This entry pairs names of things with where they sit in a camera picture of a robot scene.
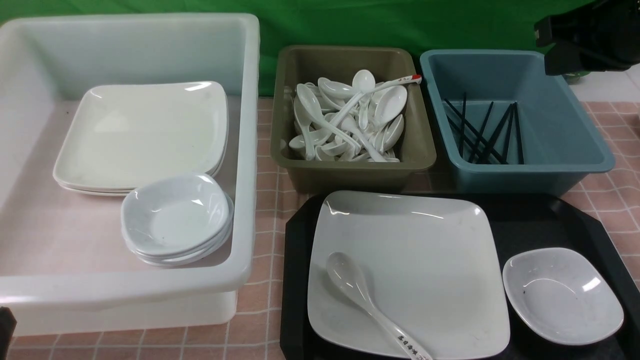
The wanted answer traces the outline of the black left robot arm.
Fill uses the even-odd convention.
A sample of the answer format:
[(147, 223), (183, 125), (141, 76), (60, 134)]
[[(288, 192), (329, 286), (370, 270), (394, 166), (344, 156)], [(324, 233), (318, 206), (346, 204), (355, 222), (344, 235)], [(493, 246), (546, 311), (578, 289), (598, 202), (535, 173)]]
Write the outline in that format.
[(7, 358), (17, 324), (18, 321), (13, 312), (8, 307), (2, 306), (0, 308), (0, 360)]

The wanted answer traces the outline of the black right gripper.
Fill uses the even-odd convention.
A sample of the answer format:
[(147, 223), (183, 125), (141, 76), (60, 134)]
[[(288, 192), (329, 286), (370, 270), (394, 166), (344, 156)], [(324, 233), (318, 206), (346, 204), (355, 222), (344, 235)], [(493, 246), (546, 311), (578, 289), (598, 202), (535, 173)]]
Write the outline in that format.
[(594, 0), (534, 25), (535, 45), (548, 76), (580, 72), (624, 72), (640, 63), (640, 3)]

